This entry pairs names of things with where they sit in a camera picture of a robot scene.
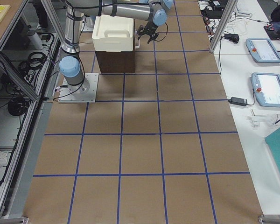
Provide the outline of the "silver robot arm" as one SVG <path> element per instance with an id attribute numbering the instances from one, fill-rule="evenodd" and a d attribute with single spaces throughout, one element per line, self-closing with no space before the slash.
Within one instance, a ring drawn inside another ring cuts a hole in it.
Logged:
<path id="1" fill-rule="evenodd" d="M 146 21 L 146 26 L 140 26 L 137 34 L 139 37 L 148 35 L 149 41 L 155 41 L 159 35 L 157 28 L 166 23 L 173 1 L 141 0 L 136 3 L 127 0 L 68 0 L 66 5 L 66 30 L 59 67 L 70 93 L 74 95 L 86 90 L 85 69 L 79 57 L 79 41 L 85 16 L 109 15 Z"/>

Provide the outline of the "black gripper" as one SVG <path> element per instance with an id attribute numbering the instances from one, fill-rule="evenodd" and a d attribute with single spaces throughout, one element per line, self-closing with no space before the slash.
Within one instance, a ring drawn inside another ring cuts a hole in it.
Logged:
<path id="1" fill-rule="evenodd" d="M 152 21 L 148 21 L 147 24 L 140 25 L 140 30 L 137 31 L 137 40 L 141 38 L 143 35 L 148 35 L 150 36 L 147 43 L 150 43 L 151 41 L 155 41 L 158 37 L 158 32 L 157 32 L 158 26 L 155 25 Z"/>

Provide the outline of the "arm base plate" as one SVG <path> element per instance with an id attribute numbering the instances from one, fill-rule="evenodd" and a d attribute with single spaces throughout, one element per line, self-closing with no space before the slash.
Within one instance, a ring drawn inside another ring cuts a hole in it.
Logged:
<path id="1" fill-rule="evenodd" d="M 84 83 L 82 85 L 71 86 L 68 85 L 66 79 L 63 79 L 64 88 L 61 88 L 58 97 L 59 103 L 95 103 L 97 87 L 98 87 L 98 73 L 86 73 Z"/>

